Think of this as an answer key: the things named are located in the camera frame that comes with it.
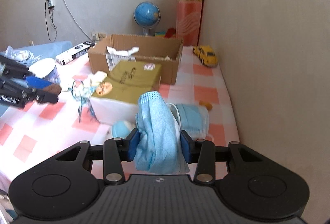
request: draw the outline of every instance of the white cable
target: white cable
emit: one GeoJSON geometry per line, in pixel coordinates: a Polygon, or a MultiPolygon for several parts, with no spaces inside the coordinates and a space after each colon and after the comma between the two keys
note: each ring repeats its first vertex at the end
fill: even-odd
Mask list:
{"type": "Polygon", "coordinates": [[[90,39],[90,37],[86,34],[86,32],[84,32],[84,30],[80,27],[80,25],[78,24],[78,22],[75,20],[75,18],[73,17],[73,15],[72,15],[70,9],[68,8],[68,6],[67,6],[67,4],[66,4],[66,2],[65,2],[65,0],[63,0],[63,2],[64,2],[64,4],[65,4],[66,8],[68,9],[68,11],[69,11],[71,17],[73,18],[74,22],[75,22],[75,23],[77,24],[77,26],[81,29],[81,31],[87,36],[87,38],[93,42],[93,40],[90,39]]]}

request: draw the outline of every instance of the olive green box lid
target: olive green box lid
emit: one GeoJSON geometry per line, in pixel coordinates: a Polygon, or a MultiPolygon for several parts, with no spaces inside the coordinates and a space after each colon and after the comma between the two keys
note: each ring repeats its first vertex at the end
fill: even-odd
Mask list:
{"type": "Polygon", "coordinates": [[[137,104],[140,95],[159,89],[161,68],[160,64],[120,61],[92,96],[137,104]]]}

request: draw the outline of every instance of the yellow toy car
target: yellow toy car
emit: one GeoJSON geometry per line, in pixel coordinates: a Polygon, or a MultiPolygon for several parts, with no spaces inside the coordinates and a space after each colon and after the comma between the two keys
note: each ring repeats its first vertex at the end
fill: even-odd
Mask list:
{"type": "Polygon", "coordinates": [[[192,52],[198,56],[203,65],[209,67],[216,67],[218,60],[214,54],[213,48],[210,46],[194,46],[192,52]]]}

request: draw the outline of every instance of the round sticker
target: round sticker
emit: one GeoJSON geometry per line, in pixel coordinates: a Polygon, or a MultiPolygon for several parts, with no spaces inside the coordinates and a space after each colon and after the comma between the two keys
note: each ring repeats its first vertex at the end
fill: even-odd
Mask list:
{"type": "Polygon", "coordinates": [[[148,63],[143,66],[145,71],[153,71],[155,69],[155,64],[148,63]]]}
{"type": "Polygon", "coordinates": [[[109,82],[103,82],[100,84],[98,88],[96,88],[96,94],[98,94],[99,96],[104,96],[109,92],[111,92],[111,90],[112,90],[112,84],[109,82]]]}

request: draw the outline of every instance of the metal pin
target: metal pin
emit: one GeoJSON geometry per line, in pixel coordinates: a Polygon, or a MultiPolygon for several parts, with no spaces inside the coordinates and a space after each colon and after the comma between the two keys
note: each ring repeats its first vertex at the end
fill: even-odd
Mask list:
{"type": "Polygon", "coordinates": [[[118,182],[123,177],[121,176],[121,174],[111,173],[111,174],[107,174],[105,178],[106,178],[106,180],[111,181],[111,182],[118,182]]]}
{"type": "Polygon", "coordinates": [[[199,174],[196,179],[200,182],[210,182],[213,180],[213,176],[209,174],[199,174]]]}

